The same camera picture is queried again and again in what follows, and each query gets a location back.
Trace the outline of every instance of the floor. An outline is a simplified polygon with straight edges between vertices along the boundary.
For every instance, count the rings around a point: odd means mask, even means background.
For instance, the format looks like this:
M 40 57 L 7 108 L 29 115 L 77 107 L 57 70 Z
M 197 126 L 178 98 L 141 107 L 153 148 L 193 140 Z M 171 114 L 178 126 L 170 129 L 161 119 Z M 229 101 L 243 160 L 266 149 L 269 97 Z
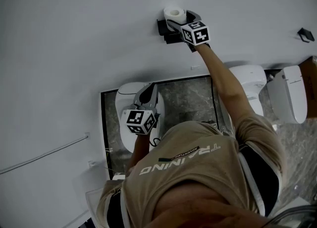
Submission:
M 165 102 L 165 131 L 187 120 L 215 121 L 209 77 L 162 83 L 158 88 Z M 121 142 L 115 95 L 105 94 L 107 138 L 113 150 L 110 154 L 112 169 L 125 172 L 131 153 Z M 219 128 L 223 129 L 224 121 L 215 89 L 214 97 Z M 287 155 L 288 183 L 276 208 L 279 209 L 297 196 L 312 203 L 317 192 L 317 119 L 307 119 L 303 124 L 281 123 L 272 111 L 266 87 L 260 92 L 260 101 L 264 116 L 272 125 L 276 125 L 276 132 Z

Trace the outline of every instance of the toilet tank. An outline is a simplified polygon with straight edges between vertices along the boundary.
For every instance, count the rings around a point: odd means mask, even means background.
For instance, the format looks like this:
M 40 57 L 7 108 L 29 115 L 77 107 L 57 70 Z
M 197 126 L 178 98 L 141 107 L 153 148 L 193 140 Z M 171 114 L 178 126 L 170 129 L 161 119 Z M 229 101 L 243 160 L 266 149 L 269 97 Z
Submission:
M 238 79 L 245 92 L 255 92 L 259 94 L 266 84 L 266 75 L 260 65 L 231 67 L 230 71 Z

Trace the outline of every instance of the toilet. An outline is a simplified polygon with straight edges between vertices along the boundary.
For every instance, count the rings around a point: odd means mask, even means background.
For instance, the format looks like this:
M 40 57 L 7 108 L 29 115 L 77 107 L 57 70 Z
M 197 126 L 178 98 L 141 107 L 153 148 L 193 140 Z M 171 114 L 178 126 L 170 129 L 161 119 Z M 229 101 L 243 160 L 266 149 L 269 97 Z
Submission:
M 266 75 L 263 68 L 260 65 L 243 65 L 231 67 L 229 70 L 241 83 L 254 112 L 263 116 L 263 108 L 259 101 L 259 93 L 266 84 Z M 235 130 L 231 117 L 220 97 L 219 100 L 224 123 L 227 129 L 234 135 Z
M 298 66 L 283 68 L 267 84 L 274 114 L 285 123 L 303 123 L 307 116 L 307 99 Z
M 122 85 L 115 96 L 115 109 L 117 111 L 117 116 L 120 124 L 120 136 L 124 147 L 133 153 L 134 144 L 137 139 L 137 135 L 131 133 L 128 127 L 126 126 L 124 111 L 130 109 L 130 106 L 133 104 L 133 99 L 135 95 L 143 87 L 148 85 L 143 82 L 133 82 Z M 164 100 L 160 93 L 158 93 L 158 103 L 156 105 L 157 113 L 160 114 L 158 118 L 158 123 L 155 128 L 152 129 L 150 135 L 150 141 L 152 144 L 158 144 L 159 141 L 155 138 L 161 139 L 163 128 L 164 128 L 164 118 L 165 118 L 165 106 Z

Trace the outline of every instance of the beige t-shirt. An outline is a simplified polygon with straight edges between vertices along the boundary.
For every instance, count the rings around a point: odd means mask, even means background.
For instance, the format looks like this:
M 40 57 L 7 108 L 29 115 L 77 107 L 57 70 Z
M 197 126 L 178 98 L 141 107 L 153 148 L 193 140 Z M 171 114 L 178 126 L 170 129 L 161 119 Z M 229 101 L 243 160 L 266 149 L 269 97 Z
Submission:
M 283 150 L 271 124 L 256 114 L 240 120 L 236 139 L 221 135 L 208 123 L 187 121 L 171 128 L 118 186 L 125 195 L 131 227 L 148 224 L 159 198 L 184 180 L 204 184 L 231 205 L 256 211 L 238 159 L 238 143 L 257 145 L 280 171 L 284 171 Z M 98 206 L 101 224 L 106 197 L 114 191 L 106 187 Z

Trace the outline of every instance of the forearm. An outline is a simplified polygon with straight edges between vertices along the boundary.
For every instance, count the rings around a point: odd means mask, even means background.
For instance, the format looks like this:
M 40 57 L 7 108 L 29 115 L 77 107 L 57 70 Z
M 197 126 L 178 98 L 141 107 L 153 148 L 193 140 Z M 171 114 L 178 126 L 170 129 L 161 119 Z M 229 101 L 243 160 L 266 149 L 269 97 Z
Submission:
M 232 72 L 222 63 L 218 56 L 206 44 L 195 47 L 203 58 L 217 92 L 227 108 L 233 123 L 253 110 L 245 95 L 245 92 Z
M 221 99 L 244 95 L 243 88 L 237 78 L 223 64 L 212 49 L 206 44 L 198 45 L 195 48 L 202 56 Z
M 138 135 L 126 173 L 128 173 L 132 167 L 134 167 L 142 158 L 144 158 L 149 153 L 149 147 L 150 134 Z

